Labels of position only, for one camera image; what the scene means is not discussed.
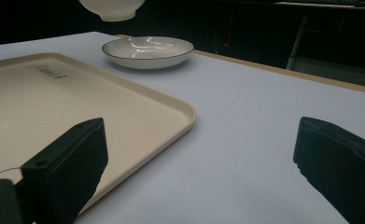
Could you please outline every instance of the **table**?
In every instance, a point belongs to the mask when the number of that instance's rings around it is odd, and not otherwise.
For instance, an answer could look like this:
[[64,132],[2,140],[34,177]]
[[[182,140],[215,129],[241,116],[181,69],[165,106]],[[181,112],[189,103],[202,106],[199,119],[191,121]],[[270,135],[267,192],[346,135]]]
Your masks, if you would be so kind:
[[195,51],[184,63],[136,71],[90,32],[0,45],[0,60],[59,52],[192,104],[193,128],[77,219],[86,223],[346,223],[300,174],[300,118],[365,138],[365,87]]

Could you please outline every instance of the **dark background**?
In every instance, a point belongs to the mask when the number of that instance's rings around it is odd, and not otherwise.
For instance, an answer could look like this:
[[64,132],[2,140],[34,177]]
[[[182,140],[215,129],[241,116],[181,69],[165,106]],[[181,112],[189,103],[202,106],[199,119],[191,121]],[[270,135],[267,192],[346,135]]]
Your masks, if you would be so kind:
[[301,57],[365,68],[365,8],[293,7],[273,1],[147,0],[128,21],[105,22],[78,0],[0,1],[0,44],[91,31],[163,35],[196,49],[285,68],[303,17]]

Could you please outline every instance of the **beige tray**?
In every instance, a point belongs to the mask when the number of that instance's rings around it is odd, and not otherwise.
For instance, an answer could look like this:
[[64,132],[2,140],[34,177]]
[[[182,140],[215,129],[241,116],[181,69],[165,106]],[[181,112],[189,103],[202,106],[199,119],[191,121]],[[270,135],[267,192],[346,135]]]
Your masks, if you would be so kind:
[[[109,163],[88,208],[191,128],[194,108],[100,68],[45,53],[0,61],[0,172],[81,121],[104,118]],[[20,171],[0,178],[21,179]]]

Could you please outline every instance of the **white table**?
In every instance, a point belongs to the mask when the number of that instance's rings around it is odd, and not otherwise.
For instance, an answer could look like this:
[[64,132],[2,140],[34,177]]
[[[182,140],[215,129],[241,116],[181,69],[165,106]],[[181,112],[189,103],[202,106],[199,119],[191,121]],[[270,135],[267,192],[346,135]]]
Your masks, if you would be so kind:
[[292,155],[303,116],[365,138],[365,88],[202,52],[175,67],[135,71],[101,51],[114,39],[93,32],[0,46],[0,60],[59,52],[173,95],[198,112],[188,133],[77,223],[346,223]]

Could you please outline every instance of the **logo on tray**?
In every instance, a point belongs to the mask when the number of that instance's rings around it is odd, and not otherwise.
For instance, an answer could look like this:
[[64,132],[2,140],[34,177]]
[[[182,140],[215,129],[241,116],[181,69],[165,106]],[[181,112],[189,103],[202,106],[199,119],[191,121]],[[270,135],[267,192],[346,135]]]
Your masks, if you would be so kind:
[[52,77],[52,78],[67,77],[66,75],[63,75],[60,72],[57,72],[56,70],[51,69],[48,65],[45,65],[45,64],[29,65],[29,66],[26,66],[25,69],[38,71],[38,72],[41,72],[41,73],[45,74],[46,76]]

